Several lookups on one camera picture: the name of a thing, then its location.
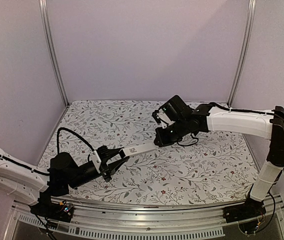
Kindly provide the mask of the white remote control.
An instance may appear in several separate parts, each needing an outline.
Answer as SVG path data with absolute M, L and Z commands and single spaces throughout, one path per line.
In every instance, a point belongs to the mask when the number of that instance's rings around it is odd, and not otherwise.
M 154 151 L 155 149 L 156 149 L 156 146 L 153 143 L 147 143 L 147 144 L 141 144 L 141 145 L 135 145 L 135 146 L 122 148 L 119 154 L 122 158 L 133 157 L 136 155 Z

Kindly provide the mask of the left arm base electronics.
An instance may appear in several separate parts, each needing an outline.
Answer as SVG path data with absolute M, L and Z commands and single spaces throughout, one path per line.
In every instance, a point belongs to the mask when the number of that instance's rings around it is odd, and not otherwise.
M 39 217 L 70 223 L 73 218 L 74 205 L 65 200 L 57 203 L 51 201 L 51 196 L 41 194 L 38 203 L 30 205 L 30 212 Z

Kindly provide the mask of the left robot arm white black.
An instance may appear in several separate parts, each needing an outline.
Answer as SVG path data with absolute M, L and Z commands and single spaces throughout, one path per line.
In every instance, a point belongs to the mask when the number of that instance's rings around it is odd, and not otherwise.
M 0 190 L 24 204 L 36 205 L 45 217 L 52 217 L 56 206 L 44 196 L 68 195 L 70 189 L 99 177 L 108 182 L 128 159 L 122 149 L 102 146 L 82 165 L 69 153 L 61 152 L 50 160 L 49 168 L 44 168 L 18 160 L 0 149 Z

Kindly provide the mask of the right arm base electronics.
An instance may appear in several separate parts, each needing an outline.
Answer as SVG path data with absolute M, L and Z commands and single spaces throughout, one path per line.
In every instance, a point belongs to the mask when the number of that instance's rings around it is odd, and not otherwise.
M 239 230 L 245 235 L 254 235 L 265 221 L 264 201 L 248 197 L 243 203 L 223 208 L 226 223 L 238 223 Z

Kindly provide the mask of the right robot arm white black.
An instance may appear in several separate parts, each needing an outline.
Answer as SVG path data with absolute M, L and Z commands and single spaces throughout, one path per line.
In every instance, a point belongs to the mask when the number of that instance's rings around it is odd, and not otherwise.
M 152 117 L 159 125 L 154 140 L 158 147 L 176 144 L 186 135 L 208 132 L 234 132 L 270 140 L 267 159 L 251 187 L 248 201 L 241 205 L 240 214 L 251 218 L 259 211 L 259 202 L 265 199 L 284 170 L 283 107 L 250 110 L 210 102 L 192 108 L 175 95 L 153 111 Z

